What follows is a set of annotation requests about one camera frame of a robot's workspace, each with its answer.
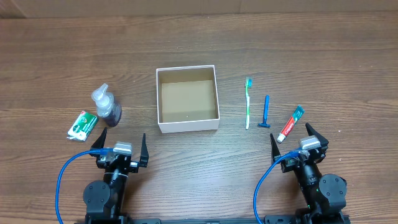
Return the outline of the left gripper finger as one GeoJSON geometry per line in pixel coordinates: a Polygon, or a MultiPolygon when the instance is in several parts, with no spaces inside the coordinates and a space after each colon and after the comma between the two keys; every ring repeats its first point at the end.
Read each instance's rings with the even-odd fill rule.
{"type": "Polygon", "coordinates": [[[141,155],[139,160],[140,167],[147,167],[149,161],[149,153],[147,150],[146,144],[146,134],[144,133],[142,136],[142,144],[141,144],[141,155]]]}
{"type": "Polygon", "coordinates": [[[90,156],[92,157],[98,157],[102,155],[106,155],[107,150],[104,149],[104,144],[106,140],[106,135],[107,135],[107,127],[105,127],[101,133],[101,135],[98,137],[98,139],[92,144],[90,148],[90,156]]]}

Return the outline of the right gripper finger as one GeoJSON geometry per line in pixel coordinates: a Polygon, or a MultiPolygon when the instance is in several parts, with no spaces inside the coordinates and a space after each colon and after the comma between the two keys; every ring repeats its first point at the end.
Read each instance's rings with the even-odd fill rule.
{"type": "Polygon", "coordinates": [[[328,147],[329,141],[325,137],[323,137],[321,134],[319,134],[309,123],[306,123],[305,127],[306,127],[308,135],[315,136],[319,140],[322,148],[328,147]]]}
{"type": "Polygon", "coordinates": [[[274,163],[281,157],[281,154],[272,133],[270,133],[270,140],[271,140],[271,159],[272,163],[274,163]]]}

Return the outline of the green soap bar packet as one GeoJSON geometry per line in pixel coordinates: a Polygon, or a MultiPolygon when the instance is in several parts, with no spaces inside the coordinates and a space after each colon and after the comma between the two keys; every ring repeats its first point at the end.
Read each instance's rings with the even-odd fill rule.
{"type": "Polygon", "coordinates": [[[86,141],[97,122],[97,116],[86,111],[82,111],[68,130],[67,139],[83,142],[86,141]]]}

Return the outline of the clear pump soap bottle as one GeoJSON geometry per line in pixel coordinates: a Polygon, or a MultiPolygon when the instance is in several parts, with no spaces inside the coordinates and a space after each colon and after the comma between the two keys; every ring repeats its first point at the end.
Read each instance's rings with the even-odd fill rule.
{"type": "Polygon", "coordinates": [[[101,117],[109,127],[115,127],[122,116],[121,104],[116,101],[114,95],[108,92],[108,84],[102,84],[92,92],[92,100],[96,104],[97,115],[101,117]]]}

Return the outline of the green white toothbrush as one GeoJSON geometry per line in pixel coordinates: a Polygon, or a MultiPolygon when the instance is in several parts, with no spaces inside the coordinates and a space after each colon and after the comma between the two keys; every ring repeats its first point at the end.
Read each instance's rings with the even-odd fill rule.
{"type": "Polygon", "coordinates": [[[245,81],[245,97],[246,97],[246,126],[245,130],[249,129],[250,123],[250,96],[248,90],[252,87],[252,78],[246,77],[245,81]]]}

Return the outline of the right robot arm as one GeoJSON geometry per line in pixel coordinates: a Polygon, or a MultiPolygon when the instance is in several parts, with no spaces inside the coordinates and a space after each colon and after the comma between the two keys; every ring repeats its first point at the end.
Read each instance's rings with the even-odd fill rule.
{"type": "Polygon", "coordinates": [[[307,207],[296,210],[293,215],[266,215],[264,222],[349,224],[349,216],[342,212],[346,206],[346,180],[335,174],[323,175],[317,166],[326,157],[329,141],[309,123],[305,127],[308,137],[299,141],[299,148],[293,150],[296,155],[290,158],[281,156],[273,135],[270,135],[270,139],[272,160],[275,162],[280,159],[283,173],[295,173],[307,207]]]}

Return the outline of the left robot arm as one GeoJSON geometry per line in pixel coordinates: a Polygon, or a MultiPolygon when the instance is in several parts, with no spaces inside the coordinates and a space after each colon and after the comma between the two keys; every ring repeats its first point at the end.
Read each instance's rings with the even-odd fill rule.
{"type": "Polygon", "coordinates": [[[83,191],[86,204],[85,223],[133,223],[132,218],[122,212],[128,175],[147,167],[149,153],[146,137],[142,137],[141,155],[132,160],[132,144],[118,141],[113,148],[102,154],[94,151],[104,149],[107,128],[93,143],[90,155],[96,158],[96,165],[104,169],[103,180],[89,183],[83,191]]]}

